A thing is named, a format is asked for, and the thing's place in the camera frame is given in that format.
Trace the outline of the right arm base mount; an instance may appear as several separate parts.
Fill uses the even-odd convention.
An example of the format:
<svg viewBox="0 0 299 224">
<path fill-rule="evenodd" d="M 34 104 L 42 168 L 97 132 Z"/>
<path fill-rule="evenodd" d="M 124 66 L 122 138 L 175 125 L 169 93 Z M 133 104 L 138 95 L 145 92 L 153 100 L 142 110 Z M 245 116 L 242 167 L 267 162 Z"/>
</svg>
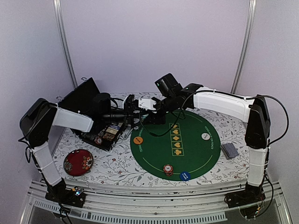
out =
<svg viewBox="0 0 299 224">
<path fill-rule="evenodd" d="M 263 188 L 245 189 L 242 191 L 232 192 L 225 195 L 224 202 L 229 208 L 245 206 L 240 209 L 240 214 L 245 219 L 256 218 L 265 200 L 265 194 Z"/>
</svg>

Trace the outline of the white dealer button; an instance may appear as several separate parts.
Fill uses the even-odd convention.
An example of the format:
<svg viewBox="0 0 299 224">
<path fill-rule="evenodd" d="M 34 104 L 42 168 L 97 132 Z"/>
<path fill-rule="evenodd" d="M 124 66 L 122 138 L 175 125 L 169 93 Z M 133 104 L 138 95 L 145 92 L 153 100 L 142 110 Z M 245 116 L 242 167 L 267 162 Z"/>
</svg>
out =
<svg viewBox="0 0 299 224">
<path fill-rule="evenodd" d="M 209 140 L 210 139 L 210 134 L 202 133 L 201 137 L 202 137 L 203 140 Z"/>
</svg>

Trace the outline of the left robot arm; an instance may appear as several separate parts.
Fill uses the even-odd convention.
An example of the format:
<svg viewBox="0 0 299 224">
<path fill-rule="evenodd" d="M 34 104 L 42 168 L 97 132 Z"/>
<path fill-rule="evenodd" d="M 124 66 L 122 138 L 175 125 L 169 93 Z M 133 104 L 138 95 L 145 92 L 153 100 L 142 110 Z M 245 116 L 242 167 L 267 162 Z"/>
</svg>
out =
<svg viewBox="0 0 299 224">
<path fill-rule="evenodd" d="M 36 168 L 42 174 L 51 194 L 60 203 L 69 199 L 65 181 L 58 173 L 49 148 L 49 135 L 54 126 L 69 128 L 91 144 L 89 135 L 98 137 L 111 123 L 121 122 L 134 125 L 135 111 L 141 110 L 140 102 L 133 94 L 123 100 L 122 109 L 112 109 L 114 98 L 109 93 L 83 94 L 80 97 L 68 95 L 58 104 L 39 98 L 20 120 L 23 137 L 19 142 L 27 144 Z"/>
</svg>

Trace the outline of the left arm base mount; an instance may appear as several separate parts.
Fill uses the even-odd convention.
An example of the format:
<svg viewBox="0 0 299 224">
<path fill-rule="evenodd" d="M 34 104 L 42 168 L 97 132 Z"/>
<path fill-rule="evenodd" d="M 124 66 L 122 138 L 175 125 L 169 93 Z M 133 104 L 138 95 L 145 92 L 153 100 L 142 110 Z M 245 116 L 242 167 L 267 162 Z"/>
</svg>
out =
<svg viewBox="0 0 299 224">
<path fill-rule="evenodd" d="M 67 189 L 63 185 L 49 186 L 45 198 L 47 200 L 69 205 L 73 207 L 83 208 L 86 194 L 79 187 Z"/>
</svg>

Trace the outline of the blue small blind button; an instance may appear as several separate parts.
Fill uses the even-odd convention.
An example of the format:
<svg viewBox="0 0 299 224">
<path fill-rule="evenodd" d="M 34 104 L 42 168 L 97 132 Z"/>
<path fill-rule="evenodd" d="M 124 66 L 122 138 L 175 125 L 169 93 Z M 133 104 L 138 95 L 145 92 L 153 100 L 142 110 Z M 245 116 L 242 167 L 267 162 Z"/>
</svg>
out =
<svg viewBox="0 0 299 224">
<path fill-rule="evenodd" d="M 183 171 L 179 174 L 179 178 L 182 181 L 189 181 L 191 179 L 191 174 L 187 171 Z"/>
</svg>

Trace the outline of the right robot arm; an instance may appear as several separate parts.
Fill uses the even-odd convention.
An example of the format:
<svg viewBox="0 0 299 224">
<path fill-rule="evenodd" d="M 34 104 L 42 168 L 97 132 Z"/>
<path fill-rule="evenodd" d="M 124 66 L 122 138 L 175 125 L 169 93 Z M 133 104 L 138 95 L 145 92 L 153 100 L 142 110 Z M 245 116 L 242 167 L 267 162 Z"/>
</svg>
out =
<svg viewBox="0 0 299 224">
<path fill-rule="evenodd" d="M 265 168 L 270 146 L 270 116 L 265 98 L 238 96 L 204 87 L 201 84 L 188 84 L 182 87 L 169 73 L 155 82 L 164 96 L 137 100 L 137 107 L 149 111 L 154 118 L 160 118 L 176 109 L 205 109 L 226 114 L 247 124 L 245 143 L 249 148 L 249 175 L 242 200 L 252 203 L 262 191 Z"/>
</svg>

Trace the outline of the orange big blind button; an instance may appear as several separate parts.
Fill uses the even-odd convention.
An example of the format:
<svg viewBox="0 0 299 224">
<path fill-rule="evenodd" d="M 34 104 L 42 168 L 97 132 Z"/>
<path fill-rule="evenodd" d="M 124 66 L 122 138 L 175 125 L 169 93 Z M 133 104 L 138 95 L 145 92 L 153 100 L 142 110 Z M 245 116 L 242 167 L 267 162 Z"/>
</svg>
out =
<svg viewBox="0 0 299 224">
<path fill-rule="evenodd" d="M 136 136 L 133 138 L 133 143 L 136 145 L 140 145 L 143 143 L 143 138 L 141 136 Z"/>
</svg>

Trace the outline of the red five chip stack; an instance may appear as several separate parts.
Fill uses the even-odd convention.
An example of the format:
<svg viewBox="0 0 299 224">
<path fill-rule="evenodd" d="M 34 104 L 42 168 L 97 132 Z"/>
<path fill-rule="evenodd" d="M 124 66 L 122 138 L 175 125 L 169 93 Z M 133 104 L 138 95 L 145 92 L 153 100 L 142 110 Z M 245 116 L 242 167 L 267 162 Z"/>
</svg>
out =
<svg viewBox="0 0 299 224">
<path fill-rule="evenodd" d="M 95 139 L 94 139 L 94 142 L 97 144 L 97 145 L 101 145 L 103 140 L 101 137 L 97 136 Z"/>
</svg>

